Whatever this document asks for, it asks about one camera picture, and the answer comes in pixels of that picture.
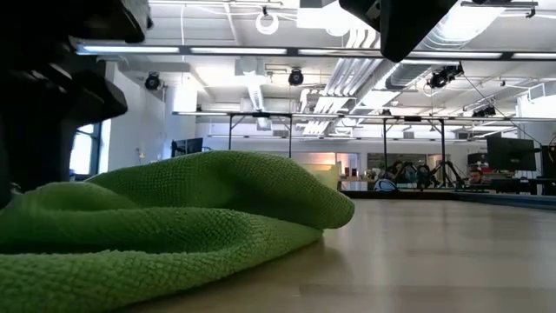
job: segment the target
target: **towel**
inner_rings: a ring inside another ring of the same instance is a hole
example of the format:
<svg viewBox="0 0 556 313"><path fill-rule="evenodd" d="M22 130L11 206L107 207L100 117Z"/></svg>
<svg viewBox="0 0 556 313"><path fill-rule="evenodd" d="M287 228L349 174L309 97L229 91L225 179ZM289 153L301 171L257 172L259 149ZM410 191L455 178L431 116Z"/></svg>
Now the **towel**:
<svg viewBox="0 0 556 313"><path fill-rule="evenodd" d="M51 183L0 210L0 311L101 312L339 228L353 203L287 158L212 151Z"/></svg>

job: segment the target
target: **white ceiling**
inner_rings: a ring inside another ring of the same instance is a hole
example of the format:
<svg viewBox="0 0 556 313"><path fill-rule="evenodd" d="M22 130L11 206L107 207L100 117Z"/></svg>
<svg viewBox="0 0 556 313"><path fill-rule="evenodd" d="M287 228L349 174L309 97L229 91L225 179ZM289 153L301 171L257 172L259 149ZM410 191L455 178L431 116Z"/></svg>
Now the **white ceiling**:
<svg viewBox="0 0 556 313"><path fill-rule="evenodd" d="M538 15L555 15L556 0L538 0ZM296 1L285 2L289 8L298 6ZM231 7L232 24L230 24L223 7L183 7L181 5L153 5L152 17L155 28L150 30L147 44L186 44L186 45L249 45L249 46L298 46L298 47L341 47L347 41L345 37L332 37L325 30L298 29L294 21L280 18L278 31L273 35L263 35L255 27L258 8ZM295 9L272 10L294 14ZM556 50L556 19L533 17L499 17L486 31L468 43L465 49L473 50ZM153 63L186 62L192 65L199 77L214 95L204 97L204 103L216 101L237 103L247 96L247 88L234 86L235 57L161 57L149 56ZM293 97L298 99L302 88L290 88L287 83L288 72L292 67L301 67L305 74L305 83L322 83L328 81L334 71L337 59L333 58L263 58L267 68L275 70L272 81L262 86L265 97ZM513 110L515 96L525 90L512 87L500 87L500 77L511 77L512 83L519 80L529 82L525 86L535 85L540 78L555 77L556 63L516 63L516 62L464 62L464 70L480 92L497 97L497 104L508 112ZM394 114L418 114L431 108L443 109L450 113L463 105L474 103L482 96L465 79L458 79L428 97L422 90L424 82L418 82L419 92L402 93L397 100L400 104L393 108Z"/></svg>

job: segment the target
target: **person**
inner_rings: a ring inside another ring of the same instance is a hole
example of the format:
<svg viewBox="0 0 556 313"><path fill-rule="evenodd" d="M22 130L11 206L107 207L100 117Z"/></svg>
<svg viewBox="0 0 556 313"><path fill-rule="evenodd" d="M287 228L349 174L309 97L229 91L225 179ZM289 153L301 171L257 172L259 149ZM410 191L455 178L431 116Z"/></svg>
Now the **person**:
<svg viewBox="0 0 556 313"><path fill-rule="evenodd" d="M393 183L406 183L406 179L403 175L403 162L400 160L394 162L394 164L387 169L386 175L387 179Z"/></svg>
<svg viewBox="0 0 556 313"><path fill-rule="evenodd" d="M469 172L469 184L482 184L483 172L479 169L474 169Z"/></svg>

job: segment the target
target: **ceiling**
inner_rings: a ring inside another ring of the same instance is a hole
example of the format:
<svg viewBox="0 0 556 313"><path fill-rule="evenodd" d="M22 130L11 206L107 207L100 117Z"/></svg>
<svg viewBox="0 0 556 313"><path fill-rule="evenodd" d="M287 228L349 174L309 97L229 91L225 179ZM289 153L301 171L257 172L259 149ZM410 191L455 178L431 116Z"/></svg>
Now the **ceiling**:
<svg viewBox="0 0 556 313"><path fill-rule="evenodd" d="M146 44L155 45L222 45L222 46L292 46L292 47L344 47L348 35L330 36L323 29L300 29L296 27L295 14L299 1L282 1L282 9L268 7L268 12L282 14L278 30L263 35L255 27L260 6L238 7L231 3L229 13L224 5L157 5L151 4L155 23L147 36ZM556 50L556 0L538 0L537 16L525 18L527 10L506 10L485 31L465 45L466 50ZM200 97L203 105L210 108L218 103L239 103L248 97L248 88L234 84L237 57L199 56L147 56L129 57L129 60L151 63L188 63L202 80L207 91ZM293 98L299 100L301 91L311 86L324 86L328 82L338 58L311 57L263 57L267 83L261 87L265 97ZM391 108L393 114L442 115L457 113L464 105L475 103L483 96L495 95L496 105L507 114L514 110L515 97L541 80L556 79L556 63L549 62L464 62L467 79L459 77L445 89L430 95L425 86L427 77L412 84L402 92ZM305 76L304 85L290 87L288 75L299 67ZM137 73L144 79L146 73ZM179 81L181 73L165 73L169 82Z"/></svg>

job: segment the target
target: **window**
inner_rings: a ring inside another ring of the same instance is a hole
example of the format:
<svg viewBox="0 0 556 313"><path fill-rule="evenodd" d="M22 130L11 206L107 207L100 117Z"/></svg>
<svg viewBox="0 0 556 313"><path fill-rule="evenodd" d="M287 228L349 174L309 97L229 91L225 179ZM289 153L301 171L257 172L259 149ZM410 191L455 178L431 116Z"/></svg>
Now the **window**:
<svg viewBox="0 0 556 313"><path fill-rule="evenodd" d="M78 175L98 173L101 124L85 125L77 129L74 137L69 168Z"/></svg>

